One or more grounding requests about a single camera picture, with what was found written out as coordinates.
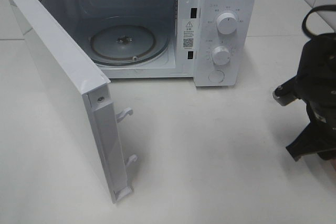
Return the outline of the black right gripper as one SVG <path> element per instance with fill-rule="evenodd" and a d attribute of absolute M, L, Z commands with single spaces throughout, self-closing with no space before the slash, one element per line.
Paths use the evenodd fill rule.
<path fill-rule="evenodd" d="M 334 159 L 335 34 L 321 34 L 304 45 L 295 81 L 310 123 L 286 150 L 295 162 L 310 154 Z"/>

